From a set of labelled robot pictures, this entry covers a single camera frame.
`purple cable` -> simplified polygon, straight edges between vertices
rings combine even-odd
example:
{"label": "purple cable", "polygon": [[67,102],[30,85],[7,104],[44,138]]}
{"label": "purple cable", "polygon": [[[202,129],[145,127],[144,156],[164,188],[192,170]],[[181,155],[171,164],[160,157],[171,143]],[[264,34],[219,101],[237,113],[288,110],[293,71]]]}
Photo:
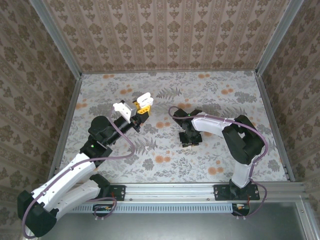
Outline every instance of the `purple cable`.
{"label": "purple cable", "polygon": [[111,115],[112,112],[114,111],[114,107],[112,107],[112,109],[109,111],[107,119],[109,120],[109,122],[111,123],[111,125],[114,127],[114,129],[129,143],[129,145],[131,146],[131,153],[129,153],[128,155],[125,156],[109,156],[109,157],[97,157],[97,158],[88,158],[86,160],[82,160],[78,163],[75,163],[74,165],[72,165],[71,167],[69,167],[67,170],[65,170],[61,175],[59,175],[54,181],[52,181],[38,196],[36,196],[34,198],[34,200],[29,204],[29,206],[26,208],[25,213],[23,215],[22,218],[22,234],[26,239],[34,239],[36,236],[29,236],[26,233],[26,219],[28,216],[28,213],[30,212],[30,209],[32,208],[32,206],[39,200],[39,198],[41,198],[44,193],[46,193],[59,179],[61,179],[64,175],[66,175],[68,172],[72,171],[75,167],[79,166],[80,164],[84,164],[86,162],[95,162],[95,161],[100,161],[100,160],[118,160],[118,159],[126,159],[126,158],[130,158],[134,153],[135,153],[135,145],[129,140],[129,138],[127,136],[124,135],[124,133],[122,131],[119,130],[119,128],[114,124],[114,122],[111,119]]}
{"label": "purple cable", "polygon": [[96,206],[94,208],[94,212],[93,212],[93,215],[95,216],[95,219],[106,219],[107,217],[110,217],[110,215],[113,213],[113,211],[116,209],[116,206],[117,206],[117,199],[114,198],[114,197],[101,197],[101,198],[97,198],[97,199],[91,199],[89,201],[87,201],[87,203],[90,203],[90,202],[97,202],[97,201],[101,201],[101,200],[113,200],[114,201],[114,206],[113,208],[110,210],[110,212],[105,215],[105,216],[97,216],[97,210],[100,209],[100,208],[103,208],[104,206],[103,205],[100,205],[100,206]]}
{"label": "purple cable", "polygon": [[254,129],[254,128],[248,126],[248,125],[245,125],[245,124],[243,124],[243,123],[236,122],[236,121],[234,121],[234,120],[230,120],[230,119],[226,119],[226,118],[218,117],[218,116],[212,116],[212,115],[208,115],[208,114],[206,114],[206,115],[195,115],[195,116],[183,116],[183,117],[178,117],[178,116],[173,116],[173,115],[170,113],[171,109],[180,109],[180,107],[178,107],[178,106],[171,106],[171,107],[169,108],[168,114],[169,114],[169,116],[170,116],[171,118],[173,118],[173,119],[199,119],[199,118],[208,118],[208,119],[214,119],[214,120],[219,120],[219,121],[225,121],[225,122],[227,122],[227,123],[236,124],[236,125],[238,125],[238,126],[241,126],[241,127],[246,128],[246,129],[249,129],[250,131],[254,132],[255,134],[257,134],[257,135],[259,136],[259,138],[263,141],[265,148],[264,148],[264,152],[263,152],[260,156],[258,156],[258,157],[252,162],[252,166],[251,166],[251,169],[250,169],[250,172],[249,172],[249,179],[250,179],[250,181],[251,181],[253,184],[256,184],[257,186],[260,186],[261,188],[264,189],[264,197],[263,197],[263,199],[262,199],[262,201],[261,201],[261,204],[259,205],[259,207],[258,207],[255,211],[253,211],[252,213],[250,213],[250,214],[247,215],[247,216],[242,216],[242,217],[243,217],[243,218],[248,218],[248,217],[251,217],[252,215],[256,214],[256,213],[260,210],[260,208],[262,207],[262,205],[264,204],[264,202],[266,201],[266,199],[267,199],[267,194],[268,194],[267,188],[266,188],[265,186],[263,186],[262,184],[254,181],[254,180],[252,179],[252,175],[253,175],[253,172],[254,172],[254,168],[255,168],[256,163],[257,163],[258,161],[260,161],[260,160],[267,154],[267,152],[268,152],[268,143],[267,143],[267,140],[265,139],[265,137],[264,137],[260,132],[258,132],[256,129]]}

